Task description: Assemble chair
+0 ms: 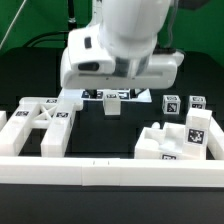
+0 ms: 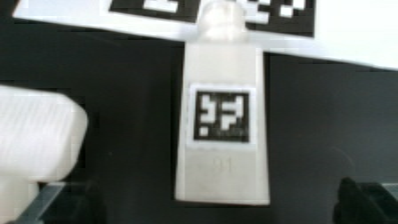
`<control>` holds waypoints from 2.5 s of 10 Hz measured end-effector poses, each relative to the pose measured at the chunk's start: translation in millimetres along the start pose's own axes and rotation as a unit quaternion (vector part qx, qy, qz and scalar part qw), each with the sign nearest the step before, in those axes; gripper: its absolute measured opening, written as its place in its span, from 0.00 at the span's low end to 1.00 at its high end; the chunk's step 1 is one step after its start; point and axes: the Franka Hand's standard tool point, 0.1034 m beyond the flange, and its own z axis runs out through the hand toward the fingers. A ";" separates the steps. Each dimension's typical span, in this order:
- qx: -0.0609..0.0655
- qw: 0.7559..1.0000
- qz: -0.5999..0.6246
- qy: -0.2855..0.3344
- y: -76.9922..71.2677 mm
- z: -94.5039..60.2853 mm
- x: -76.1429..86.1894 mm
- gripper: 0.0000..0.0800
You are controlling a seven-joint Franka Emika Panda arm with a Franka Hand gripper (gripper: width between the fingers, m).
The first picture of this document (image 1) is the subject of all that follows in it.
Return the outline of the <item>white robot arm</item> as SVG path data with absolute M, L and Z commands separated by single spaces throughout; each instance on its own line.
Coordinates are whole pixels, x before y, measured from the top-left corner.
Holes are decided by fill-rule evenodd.
M 101 20 L 69 32 L 64 90 L 167 89 L 184 55 L 155 53 L 172 0 L 102 0 Z

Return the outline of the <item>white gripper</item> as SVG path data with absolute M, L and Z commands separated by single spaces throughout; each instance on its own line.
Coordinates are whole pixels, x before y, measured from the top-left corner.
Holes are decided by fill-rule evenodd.
M 112 56 L 99 42 L 99 26 L 73 30 L 68 35 L 60 67 L 64 89 L 87 89 L 93 99 L 96 89 L 135 89 L 133 98 L 146 89 L 167 89 L 174 84 L 184 54 L 159 53 L 138 59 Z

